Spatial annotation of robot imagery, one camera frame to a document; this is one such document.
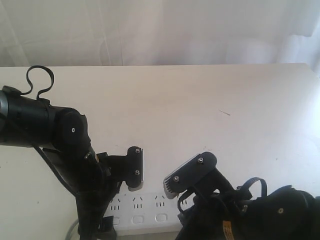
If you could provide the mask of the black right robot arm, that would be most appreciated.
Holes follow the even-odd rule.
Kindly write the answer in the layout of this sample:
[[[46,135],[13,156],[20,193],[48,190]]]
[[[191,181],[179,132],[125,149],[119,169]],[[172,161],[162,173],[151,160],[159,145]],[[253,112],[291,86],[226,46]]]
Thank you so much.
[[[163,181],[167,198],[180,209],[179,240],[317,240],[320,199],[291,185],[268,193],[264,179],[252,177],[233,187],[217,169],[217,158],[203,152]]]

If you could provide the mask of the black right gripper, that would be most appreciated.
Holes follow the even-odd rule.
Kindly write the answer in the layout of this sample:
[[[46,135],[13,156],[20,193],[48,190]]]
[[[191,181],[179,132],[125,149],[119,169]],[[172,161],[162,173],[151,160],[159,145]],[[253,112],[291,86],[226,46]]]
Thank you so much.
[[[180,210],[182,229],[177,240],[245,240],[240,220],[248,191],[234,189],[217,170],[216,156],[205,151],[176,168],[163,180],[168,199],[194,193],[194,205]]]

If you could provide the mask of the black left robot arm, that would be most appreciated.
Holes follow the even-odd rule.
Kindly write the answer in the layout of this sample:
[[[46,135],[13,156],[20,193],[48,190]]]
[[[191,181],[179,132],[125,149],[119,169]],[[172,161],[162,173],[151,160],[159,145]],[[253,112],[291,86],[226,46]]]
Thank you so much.
[[[47,99],[24,97],[16,88],[0,92],[0,143],[35,149],[58,181],[75,197],[82,240],[114,240],[112,216],[105,212],[122,183],[143,186],[144,154],[132,146],[126,155],[95,153],[85,115]]]

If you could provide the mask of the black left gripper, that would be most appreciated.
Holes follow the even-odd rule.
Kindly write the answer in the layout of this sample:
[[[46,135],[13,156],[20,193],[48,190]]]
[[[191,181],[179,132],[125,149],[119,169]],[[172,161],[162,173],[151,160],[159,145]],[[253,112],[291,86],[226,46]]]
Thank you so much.
[[[116,240],[114,216],[103,217],[104,212],[119,189],[117,182],[125,182],[130,192],[140,190],[144,184],[144,152],[132,146],[126,155],[110,155],[107,165],[101,163],[92,148],[65,153],[42,149],[50,169],[76,201],[79,220],[100,220],[99,223],[78,227],[80,240]]]

